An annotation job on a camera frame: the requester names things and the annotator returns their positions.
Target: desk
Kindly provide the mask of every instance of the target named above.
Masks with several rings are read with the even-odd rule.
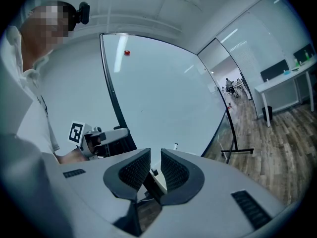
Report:
[[[242,86],[242,85],[243,85],[243,82],[240,82],[240,83],[234,85],[233,88],[237,88],[237,87]]]
[[[313,89],[312,89],[311,79],[309,76],[309,69],[316,63],[317,63],[317,58],[316,58],[316,56],[313,56],[309,61],[306,61],[302,66],[300,66],[298,71],[291,70],[291,73],[288,75],[281,74],[281,75],[255,87],[255,90],[258,93],[260,93],[262,95],[262,98],[263,98],[268,127],[270,127],[270,122],[269,122],[269,115],[268,115],[268,108],[267,108],[267,103],[266,103],[266,98],[265,98],[265,92],[273,89],[274,87],[279,86],[280,84],[286,83],[289,80],[294,80],[295,86],[296,86],[297,98],[298,98],[299,102],[302,103],[302,98],[300,96],[298,84],[297,84],[297,81],[295,79],[303,74],[306,75],[306,80],[307,80],[307,84],[308,84],[309,96],[310,96],[310,100],[311,100],[311,111],[312,112],[314,111]]]

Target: white wall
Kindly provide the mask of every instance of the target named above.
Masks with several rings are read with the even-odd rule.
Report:
[[[67,141],[73,120],[104,131],[119,125],[106,86],[99,39],[53,52],[41,68],[41,75],[42,95],[60,146],[58,155],[75,148]]]
[[[222,7],[212,15],[204,15],[207,21],[193,21],[184,28],[184,37],[177,43],[179,46],[198,53],[224,27],[237,18],[242,12],[250,8],[259,0],[223,0]]]

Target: black trash can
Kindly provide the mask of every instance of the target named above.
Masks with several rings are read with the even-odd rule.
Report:
[[[269,120],[271,121],[271,120],[273,119],[272,107],[271,107],[271,106],[268,106],[267,109],[268,109]],[[262,108],[262,112],[263,112],[264,120],[266,120],[265,108]]]

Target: black stand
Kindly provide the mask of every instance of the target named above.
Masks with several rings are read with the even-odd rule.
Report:
[[[234,127],[233,127],[233,123],[232,123],[232,119],[231,119],[231,115],[230,115],[230,112],[228,110],[228,107],[227,107],[227,104],[226,104],[226,101],[224,100],[223,96],[222,96],[222,93],[220,91],[220,89],[218,88],[218,91],[222,97],[222,100],[226,106],[226,113],[227,113],[227,116],[228,116],[228,119],[229,119],[229,122],[230,122],[230,127],[231,127],[231,131],[232,131],[232,135],[233,135],[233,139],[232,139],[232,142],[231,142],[231,146],[230,146],[230,150],[222,150],[221,151],[221,155],[224,156],[226,158],[226,164],[229,163],[230,161],[230,157],[231,157],[231,153],[245,153],[245,152],[250,152],[250,154],[253,154],[253,151],[254,151],[254,148],[248,148],[248,149],[238,149],[238,144],[237,144],[237,137],[236,137],[236,133],[234,131]]]

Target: computer monitor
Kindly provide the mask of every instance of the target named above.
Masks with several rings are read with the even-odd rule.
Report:
[[[289,70],[286,60],[282,60],[278,62],[277,64],[271,66],[270,68],[267,68],[263,71],[261,71],[261,76],[264,82],[266,82],[266,79],[270,80],[280,74],[282,74],[285,70]]]
[[[304,46],[302,49],[300,49],[294,53],[294,57],[297,59],[298,62],[300,62],[300,61],[305,62],[307,60],[306,55],[305,55],[305,51],[307,51],[308,56],[310,58],[315,54],[311,44],[308,44],[308,45]]]

